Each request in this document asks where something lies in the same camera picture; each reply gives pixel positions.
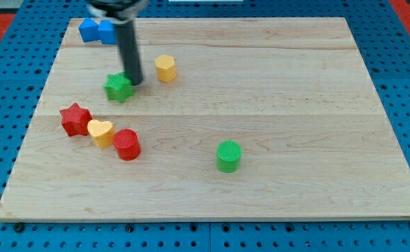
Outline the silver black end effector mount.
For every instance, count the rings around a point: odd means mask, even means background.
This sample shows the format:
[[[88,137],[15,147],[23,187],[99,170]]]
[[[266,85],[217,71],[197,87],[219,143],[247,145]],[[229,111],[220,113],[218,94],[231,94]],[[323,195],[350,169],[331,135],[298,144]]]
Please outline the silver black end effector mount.
[[[87,0],[87,9],[96,18],[126,23],[149,4],[149,0]]]

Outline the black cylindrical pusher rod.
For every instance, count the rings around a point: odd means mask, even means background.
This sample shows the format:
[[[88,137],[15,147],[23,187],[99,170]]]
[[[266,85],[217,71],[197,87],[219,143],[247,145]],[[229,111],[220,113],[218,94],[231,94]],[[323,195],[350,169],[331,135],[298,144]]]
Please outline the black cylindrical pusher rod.
[[[131,81],[132,85],[140,85],[143,82],[143,69],[133,21],[129,20],[123,24],[116,24],[115,35],[125,76]]]

